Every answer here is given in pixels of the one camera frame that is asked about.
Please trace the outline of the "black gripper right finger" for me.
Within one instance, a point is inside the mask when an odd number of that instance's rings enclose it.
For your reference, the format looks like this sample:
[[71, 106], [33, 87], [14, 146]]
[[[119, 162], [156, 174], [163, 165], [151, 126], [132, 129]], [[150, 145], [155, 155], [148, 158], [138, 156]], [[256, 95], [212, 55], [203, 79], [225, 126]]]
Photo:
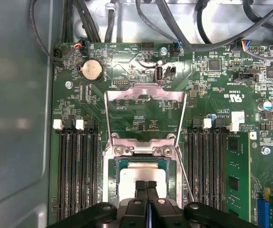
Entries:
[[167, 198], [160, 198], [156, 181], [148, 182], [148, 201], [153, 210], [155, 228], [256, 228], [231, 213], [202, 204], [188, 203], [183, 209]]

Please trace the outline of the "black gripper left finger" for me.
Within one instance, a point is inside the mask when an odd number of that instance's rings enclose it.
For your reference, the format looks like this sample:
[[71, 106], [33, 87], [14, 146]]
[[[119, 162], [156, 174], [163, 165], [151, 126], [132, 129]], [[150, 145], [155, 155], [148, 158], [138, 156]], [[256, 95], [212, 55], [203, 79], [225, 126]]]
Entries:
[[147, 186], [144, 180], [135, 183], [135, 198], [125, 199], [120, 206], [101, 202], [82, 210], [50, 228], [145, 228], [147, 215]]

